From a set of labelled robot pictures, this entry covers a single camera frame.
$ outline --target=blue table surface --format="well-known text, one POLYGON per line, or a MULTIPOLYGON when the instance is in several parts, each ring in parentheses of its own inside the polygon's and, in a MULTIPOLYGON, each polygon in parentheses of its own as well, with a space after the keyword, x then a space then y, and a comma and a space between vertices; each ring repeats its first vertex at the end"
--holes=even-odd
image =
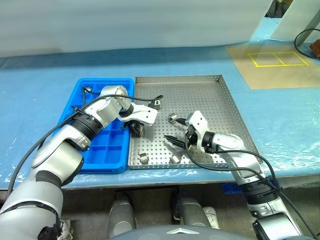
MULTIPOLYGON (((251 41, 242 44, 292 44, 267 40, 278 21, 264 18, 251 41)), ((8 187, 21 157, 58 122, 78 79, 219 74, 277 176, 320 173, 319 88, 251 90, 224 46, 123 49, 0 58, 0 189, 8 187)), ((30 162, 21 168, 17 184, 28 175, 30 162)), ((78 174, 67 187, 232 181, 229 172, 199 168, 128 169, 121 174, 78 174)))

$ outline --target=silver arm segment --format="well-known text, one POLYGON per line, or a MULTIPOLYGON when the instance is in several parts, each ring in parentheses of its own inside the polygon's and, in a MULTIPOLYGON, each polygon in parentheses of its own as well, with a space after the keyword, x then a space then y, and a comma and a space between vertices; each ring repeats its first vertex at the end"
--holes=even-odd
MULTIPOLYGON (((186 124, 195 129, 197 148, 205 151, 204 146, 218 150, 246 150, 243 140, 234 134, 213 133, 200 111, 195 111, 186 119, 186 124), (205 142, 211 135, 210 142, 205 142)), ((243 152, 223 153, 224 158, 234 168, 250 168, 265 177, 257 158, 243 152)), ((236 183, 247 199, 247 207, 252 216, 258 218, 253 224, 257 234, 265 234, 270 240, 283 240, 300 236, 302 232, 292 218, 282 199, 263 184, 258 176, 250 171, 232 171, 236 183)))
MULTIPOLYGON (((105 95, 127 96, 128 92, 121 85, 106 86, 100 96, 105 95)), ((102 98, 83 111, 38 150, 28 177, 0 209, 3 239, 36 240, 44 234, 41 231, 59 234, 63 205, 61 186, 70 183, 84 163, 77 149, 87 150, 99 131, 116 118, 151 126, 158 114, 153 108, 136 105, 121 96, 102 98)))

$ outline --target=white paper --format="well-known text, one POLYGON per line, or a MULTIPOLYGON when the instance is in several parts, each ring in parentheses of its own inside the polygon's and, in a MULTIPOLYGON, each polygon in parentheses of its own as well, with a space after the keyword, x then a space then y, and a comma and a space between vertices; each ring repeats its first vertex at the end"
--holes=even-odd
POLYGON ((0 1, 0 57, 245 42, 271 2, 0 1))
MULTIPOLYGON (((294 0, 270 39, 292 42, 299 33, 305 30, 319 10, 320 0, 294 0)), ((307 40, 314 42, 318 38, 319 32, 314 32, 307 40)))

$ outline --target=metal perforated tray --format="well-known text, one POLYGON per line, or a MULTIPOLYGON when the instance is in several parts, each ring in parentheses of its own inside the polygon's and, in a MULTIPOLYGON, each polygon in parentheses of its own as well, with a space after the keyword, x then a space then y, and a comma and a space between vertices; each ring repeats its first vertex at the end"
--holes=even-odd
MULTIPOLYGON (((187 128, 179 123, 171 124, 168 115, 186 118, 200 110, 212 132, 232 133, 243 139, 249 151, 258 152, 240 116, 222 75, 202 76, 152 76, 136 77, 134 95, 154 98, 164 95, 162 109, 152 126, 144 127, 143 137, 131 137, 128 165, 131 169, 194 168, 183 148, 169 143, 164 135, 184 141, 187 128), (146 153, 148 164, 141 164, 140 154, 146 153), (171 156, 179 156, 179 164, 170 164, 171 156)), ((191 147, 190 153, 201 163, 213 167, 226 167, 225 160, 217 154, 205 154, 191 147)))

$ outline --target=floor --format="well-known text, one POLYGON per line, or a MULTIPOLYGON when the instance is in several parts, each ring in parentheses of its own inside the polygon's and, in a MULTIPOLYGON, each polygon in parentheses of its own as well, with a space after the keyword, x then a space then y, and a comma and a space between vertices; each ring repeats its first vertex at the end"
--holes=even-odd
MULTIPOLYGON (((246 208, 241 194, 224 195, 219 184, 181 185, 137 189, 90 189, 64 192, 63 217, 70 218, 76 240, 107 239, 109 210, 117 191, 125 191, 135 212, 137 227, 169 225, 173 223, 171 199, 178 192, 188 193, 204 206, 212 206, 217 212, 220 229, 255 238, 252 229, 254 218, 246 208)), ((320 232, 320 188, 288 188, 286 195, 302 212, 312 229, 320 232)), ((292 214, 304 234, 305 226, 292 214)))

